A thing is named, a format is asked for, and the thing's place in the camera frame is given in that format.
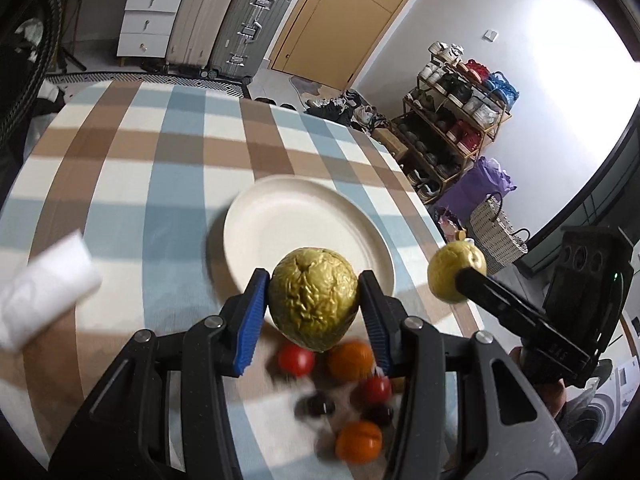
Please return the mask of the right hand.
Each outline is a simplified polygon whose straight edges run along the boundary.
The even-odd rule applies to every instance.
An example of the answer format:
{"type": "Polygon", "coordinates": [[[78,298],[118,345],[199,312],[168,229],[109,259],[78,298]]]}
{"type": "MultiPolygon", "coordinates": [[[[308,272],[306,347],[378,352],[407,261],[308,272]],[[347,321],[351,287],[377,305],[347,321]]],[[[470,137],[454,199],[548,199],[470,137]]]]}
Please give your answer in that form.
{"type": "Polygon", "coordinates": [[[548,408],[551,416],[558,416],[564,408],[567,398],[564,382],[562,381],[562,379],[559,379],[557,382],[543,382],[535,375],[530,374],[528,370],[524,370],[524,368],[522,367],[522,351],[522,347],[514,347],[509,352],[511,360],[516,364],[523,375],[532,384],[536,393],[538,393],[538,396],[540,396],[542,402],[544,402],[544,405],[546,406],[546,408],[548,408]]]}

